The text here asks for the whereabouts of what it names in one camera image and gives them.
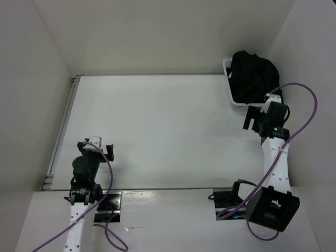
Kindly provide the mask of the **black skirt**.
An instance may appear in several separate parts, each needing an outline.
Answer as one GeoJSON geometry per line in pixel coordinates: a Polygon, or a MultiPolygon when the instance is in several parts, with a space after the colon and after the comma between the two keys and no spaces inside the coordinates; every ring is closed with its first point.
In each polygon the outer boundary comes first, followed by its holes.
{"type": "Polygon", "coordinates": [[[279,87],[280,76],[268,59],[242,50],[233,54],[229,86],[237,103],[263,103],[264,96],[279,87]]]}

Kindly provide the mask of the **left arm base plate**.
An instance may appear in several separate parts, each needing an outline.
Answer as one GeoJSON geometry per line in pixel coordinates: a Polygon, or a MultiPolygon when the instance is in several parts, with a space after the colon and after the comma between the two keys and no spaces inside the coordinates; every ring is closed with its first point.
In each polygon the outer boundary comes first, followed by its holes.
{"type": "Polygon", "coordinates": [[[94,223],[106,223],[110,218],[110,223],[119,223],[121,218],[122,192],[112,191],[106,199],[99,204],[94,223]]]}

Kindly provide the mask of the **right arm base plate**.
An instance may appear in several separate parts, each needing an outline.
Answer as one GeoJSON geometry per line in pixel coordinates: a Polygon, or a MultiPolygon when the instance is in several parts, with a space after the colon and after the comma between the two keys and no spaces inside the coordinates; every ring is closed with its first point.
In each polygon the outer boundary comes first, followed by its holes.
{"type": "Polygon", "coordinates": [[[214,202],[215,215],[220,211],[229,208],[223,213],[223,215],[225,215],[243,201],[243,197],[239,195],[239,190],[229,187],[213,189],[213,192],[208,196],[208,199],[214,202]]]}

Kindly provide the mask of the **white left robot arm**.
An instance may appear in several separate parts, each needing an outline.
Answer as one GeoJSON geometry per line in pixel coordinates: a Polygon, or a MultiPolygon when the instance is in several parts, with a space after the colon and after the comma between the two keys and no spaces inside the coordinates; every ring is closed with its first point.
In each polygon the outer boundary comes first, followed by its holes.
{"type": "Polygon", "coordinates": [[[69,193],[70,229],[64,251],[92,251],[91,235],[95,212],[104,205],[105,195],[95,178],[101,163],[114,160],[113,145],[107,145],[107,153],[101,148],[102,138],[86,138],[78,142],[81,156],[72,162],[73,179],[69,193]]]}

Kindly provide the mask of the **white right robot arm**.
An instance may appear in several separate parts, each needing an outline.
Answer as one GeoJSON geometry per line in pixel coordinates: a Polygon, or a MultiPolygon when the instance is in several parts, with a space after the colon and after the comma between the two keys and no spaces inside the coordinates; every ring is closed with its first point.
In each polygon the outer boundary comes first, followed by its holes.
{"type": "Polygon", "coordinates": [[[251,223],[283,232],[300,206],[293,196],[288,176],[288,149],[283,144],[290,133],[284,128],[289,107],[271,101],[264,108],[250,106],[244,122],[248,129],[254,119],[252,130],[259,134],[264,155],[264,171],[267,175],[261,187],[248,200],[245,219],[251,223]]]}

